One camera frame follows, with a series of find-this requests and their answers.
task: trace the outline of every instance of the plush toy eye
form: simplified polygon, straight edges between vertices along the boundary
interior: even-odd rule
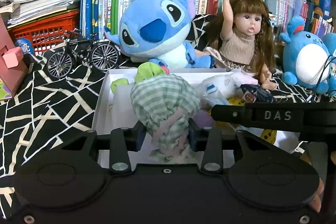
[[[169,4],[167,5],[167,9],[171,16],[173,17],[174,21],[178,21],[181,17],[181,11],[179,8],[177,8],[175,5]]]
[[[122,37],[123,37],[123,41],[127,45],[130,45],[130,46],[134,45],[133,40],[131,39],[131,37],[129,36],[128,32],[125,29],[122,30]]]

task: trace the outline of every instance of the stitch plush toy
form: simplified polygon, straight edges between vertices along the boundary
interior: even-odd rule
[[[197,57],[185,39],[196,13],[194,0],[134,0],[121,17],[119,35],[106,37],[123,54],[175,68],[212,68],[211,56]]]
[[[282,80],[288,85],[299,84],[315,88],[316,93],[336,94],[336,78],[330,75],[330,65],[323,71],[329,51],[322,40],[303,31],[305,22],[302,17],[293,17],[287,25],[288,33],[281,33],[280,39],[286,43],[283,49]],[[316,87],[320,75],[321,82]]]

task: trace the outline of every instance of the plush toy nose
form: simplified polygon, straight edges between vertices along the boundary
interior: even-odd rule
[[[163,39],[166,30],[166,23],[156,19],[140,29],[140,36],[148,42],[156,43]]]

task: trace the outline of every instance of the green checkered cloth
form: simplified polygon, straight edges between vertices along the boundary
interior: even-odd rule
[[[196,90],[177,75],[159,75],[137,83],[130,92],[132,107],[158,149],[151,157],[165,163],[196,162],[186,138],[189,118],[200,109]]]

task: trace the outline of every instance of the miniature bicycle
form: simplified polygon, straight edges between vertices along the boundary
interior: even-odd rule
[[[97,33],[90,39],[81,36],[81,30],[65,31],[64,47],[56,49],[47,59],[46,73],[52,79],[60,79],[73,71],[75,63],[82,61],[84,66],[106,72],[118,67],[119,48],[108,39],[96,40]]]

